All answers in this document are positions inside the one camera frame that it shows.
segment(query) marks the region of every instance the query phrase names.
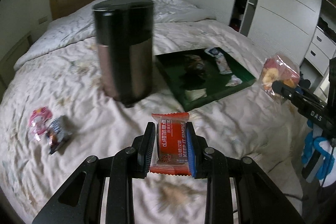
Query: wall outlet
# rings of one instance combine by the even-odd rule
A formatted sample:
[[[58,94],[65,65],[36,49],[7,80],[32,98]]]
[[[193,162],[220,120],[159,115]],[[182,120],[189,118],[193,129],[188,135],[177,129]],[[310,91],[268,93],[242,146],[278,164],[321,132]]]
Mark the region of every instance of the wall outlet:
[[[45,17],[41,17],[38,21],[39,21],[39,25],[40,25],[40,24],[42,24],[42,23],[48,21],[48,17],[47,17],[47,16],[45,16]]]

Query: screw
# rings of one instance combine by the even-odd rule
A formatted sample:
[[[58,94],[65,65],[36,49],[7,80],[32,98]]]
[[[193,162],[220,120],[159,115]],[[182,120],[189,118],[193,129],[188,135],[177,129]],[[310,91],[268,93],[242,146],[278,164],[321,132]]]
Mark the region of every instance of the screw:
[[[93,162],[95,162],[97,160],[97,157],[96,156],[88,156],[87,158],[86,158],[86,161],[88,162],[88,163],[93,163]]]
[[[126,154],[133,154],[135,152],[135,148],[132,146],[129,146],[125,149]]]
[[[251,164],[252,163],[252,159],[250,157],[244,157],[243,158],[243,163],[245,163],[245,164]]]
[[[215,150],[212,147],[207,147],[204,149],[204,152],[207,154],[212,154],[215,152]]]

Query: bed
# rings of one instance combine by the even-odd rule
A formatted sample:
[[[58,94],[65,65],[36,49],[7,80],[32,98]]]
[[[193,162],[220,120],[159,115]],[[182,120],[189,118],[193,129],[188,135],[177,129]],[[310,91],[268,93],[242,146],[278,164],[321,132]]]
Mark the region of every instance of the bed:
[[[50,0],[54,21],[17,61],[0,105],[0,186],[25,223],[87,156],[109,157],[130,146],[152,121],[151,113],[183,111],[156,67],[152,93],[134,107],[105,96],[91,14],[100,1]],[[154,55],[222,47],[258,77],[267,55],[250,39],[185,0],[153,1]],[[31,112],[42,106],[53,118],[66,115],[72,124],[71,140],[53,155],[46,140],[31,140],[27,127]],[[249,155],[283,193],[302,197],[291,160],[307,128],[290,103],[274,103],[255,83],[189,114],[196,134],[209,146],[237,159]],[[145,180],[133,180],[133,197],[136,223],[204,223],[205,180],[149,173]],[[233,184],[232,198],[235,209]],[[301,202],[289,200],[301,212]]]

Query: white drawer cabinet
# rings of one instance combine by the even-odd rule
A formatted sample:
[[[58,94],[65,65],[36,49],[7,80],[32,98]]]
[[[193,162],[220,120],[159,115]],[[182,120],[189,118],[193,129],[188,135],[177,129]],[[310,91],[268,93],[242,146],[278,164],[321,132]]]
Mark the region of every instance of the white drawer cabinet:
[[[314,43],[310,43],[305,58],[323,75],[329,66],[326,56]]]
[[[329,58],[332,59],[336,45],[319,28],[316,28],[312,42]]]

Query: cylindrical black container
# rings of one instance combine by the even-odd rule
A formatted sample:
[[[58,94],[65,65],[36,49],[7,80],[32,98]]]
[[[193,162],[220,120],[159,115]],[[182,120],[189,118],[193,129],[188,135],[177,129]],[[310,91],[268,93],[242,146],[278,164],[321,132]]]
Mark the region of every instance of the cylindrical black container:
[[[151,0],[107,0],[93,6],[105,93],[126,106],[152,90]]]

